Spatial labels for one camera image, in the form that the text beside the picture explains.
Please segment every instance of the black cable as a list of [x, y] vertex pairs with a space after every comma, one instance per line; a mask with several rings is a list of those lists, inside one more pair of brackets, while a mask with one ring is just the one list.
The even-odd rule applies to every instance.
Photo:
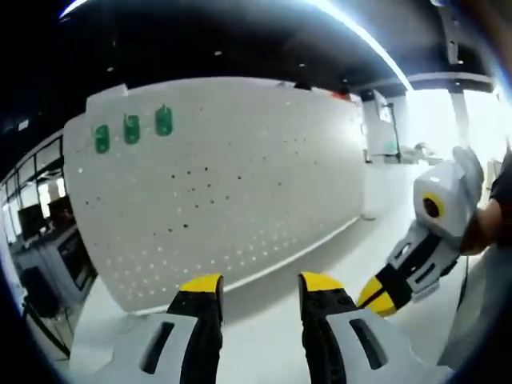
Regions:
[[458, 304], [457, 304], [457, 310], [462, 304], [462, 300], [464, 300], [464, 296], [466, 295], [466, 287], [467, 287], [467, 278], [470, 271], [470, 258], [466, 256], [466, 276], [464, 277], [464, 280], [462, 280], [462, 286], [461, 286], [461, 294], [458, 297]]
[[41, 332], [44, 333], [44, 335], [50, 340], [50, 342], [56, 346], [68, 359], [70, 358], [71, 352], [68, 349], [67, 346], [60, 343], [59, 340], [54, 336], [54, 334], [51, 333], [51, 331], [46, 327], [44, 322], [39, 318], [38, 314], [35, 312], [34, 308], [32, 308], [32, 305], [25, 301], [24, 303], [24, 314], [28, 314], [32, 320], [34, 320], [34, 324], [37, 328], [41, 330]]

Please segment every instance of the desk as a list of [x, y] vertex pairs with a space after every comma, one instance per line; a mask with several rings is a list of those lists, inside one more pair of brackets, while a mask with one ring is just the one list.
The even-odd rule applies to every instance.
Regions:
[[86, 297], [94, 268], [76, 225], [53, 230], [12, 254], [19, 273], [37, 267], [62, 307], [71, 308]]
[[[400, 176], [405, 166], [389, 167], [379, 167], [379, 175], [367, 188], [368, 207], [377, 220], [360, 220], [283, 268], [237, 289], [226, 287], [218, 383], [310, 382], [301, 343], [297, 274], [302, 270], [326, 272], [341, 281], [348, 294], [357, 300], [359, 291], [382, 267], [414, 216], [412, 205], [404, 195], [387, 197], [386, 190], [374, 188], [373, 183], [381, 178], [394, 180], [394, 186], [389, 189], [392, 194], [410, 186], [414, 177], [410, 173], [404, 178]], [[386, 175], [388, 171], [396, 174]], [[389, 318], [409, 335], [413, 351], [426, 362], [437, 363], [444, 350], [465, 273], [466, 263], [461, 259], [441, 280], [435, 294], [408, 304]], [[82, 374], [107, 364], [113, 353], [113, 336], [128, 334], [134, 322], [143, 318], [125, 314], [98, 277], [75, 329], [70, 358], [72, 379], [79, 380]]]

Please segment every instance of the window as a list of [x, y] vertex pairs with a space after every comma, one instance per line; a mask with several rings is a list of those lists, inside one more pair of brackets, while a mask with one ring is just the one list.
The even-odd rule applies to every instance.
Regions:
[[458, 129], [448, 90], [413, 90], [406, 97], [410, 109], [408, 142], [424, 142], [436, 157], [451, 158], [458, 144]]
[[489, 160], [505, 156], [505, 136], [510, 120], [493, 94], [465, 90], [464, 98], [470, 120], [470, 146], [486, 167]]

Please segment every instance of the pegboard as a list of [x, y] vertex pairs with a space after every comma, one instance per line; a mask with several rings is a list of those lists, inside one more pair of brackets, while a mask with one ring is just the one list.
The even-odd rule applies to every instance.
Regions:
[[[64, 128], [66, 185], [84, 243], [126, 311], [168, 305], [178, 286], [222, 273], [246, 282], [362, 212], [355, 104], [239, 78], [117, 87]], [[155, 111], [172, 110], [171, 135]], [[126, 144], [125, 114], [140, 139]], [[98, 154], [94, 129], [108, 125]]]

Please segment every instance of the ceiling light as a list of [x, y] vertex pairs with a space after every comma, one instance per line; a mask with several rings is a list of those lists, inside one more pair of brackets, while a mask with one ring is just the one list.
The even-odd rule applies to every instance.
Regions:
[[63, 18], [64, 16], [66, 16], [69, 12], [75, 10], [76, 8], [80, 7], [82, 4], [84, 4], [85, 2], [87, 2], [87, 0], [74, 0], [74, 2], [72, 2], [71, 4], [69, 4], [69, 6], [64, 10], [64, 12], [61, 13], [61, 15], [59, 16], [59, 18]]
[[338, 8], [333, 6], [328, 0], [304, 0], [309, 4], [316, 6], [322, 12], [332, 16], [339, 22], [342, 22], [347, 28], [350, 28], [357, 36], [362, 38], [366, 44], [368, 44], [372, 50], [378, 54], [384, 62], [388, 65], [389, 68], [397, 75], [398, 79], [402, 82], [403, 86], [406, 90], [413, 90], [412, 85], [409, 80], [407, 80], [407, 76], [402, 72], [402, 70], [398, 67], [397, 63], [392, 59], [392, 57], [387, 53], [383, 46], [381, 46], [377, 40], [362, 26], [357, 24], [354, 20], [352, 20], [348, 15], [341, 12]]

